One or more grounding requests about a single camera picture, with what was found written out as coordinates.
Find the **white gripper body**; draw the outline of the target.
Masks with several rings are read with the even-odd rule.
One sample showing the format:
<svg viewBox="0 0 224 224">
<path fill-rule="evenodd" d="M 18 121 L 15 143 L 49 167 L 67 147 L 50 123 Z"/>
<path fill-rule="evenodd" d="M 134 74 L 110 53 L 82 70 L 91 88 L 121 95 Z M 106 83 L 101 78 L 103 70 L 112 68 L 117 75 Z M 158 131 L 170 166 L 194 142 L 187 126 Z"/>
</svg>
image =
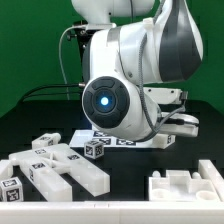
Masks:
<svg viewBox="0 0 224 224">
<path fill-rule="evenodd" d="M 174 88 L 144 87 L 144 93 L 159 107 L 159 116 L 155 125 L 155 133 L 196 137 L 199 120 L 186 114 L 188 93 Z"/>
</svg>

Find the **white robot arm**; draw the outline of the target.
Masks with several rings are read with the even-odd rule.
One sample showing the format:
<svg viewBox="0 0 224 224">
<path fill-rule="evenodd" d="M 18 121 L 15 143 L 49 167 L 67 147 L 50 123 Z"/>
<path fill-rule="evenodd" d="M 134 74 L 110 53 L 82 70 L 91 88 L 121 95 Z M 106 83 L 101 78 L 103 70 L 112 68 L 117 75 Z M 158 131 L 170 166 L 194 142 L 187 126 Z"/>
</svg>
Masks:
<svg viewBox="0 0 224 224">
<path fill-rule="evenodd" d="M 195 137 L 197 118 L 180 106 L 168 113 L 145 84 L 184 81 L 203 58 L 186 0 L 71 0 L 95 26 L 83 54 L 82 107 L 98 130 L 131 141 L 156 134 Z"/>
</svg>

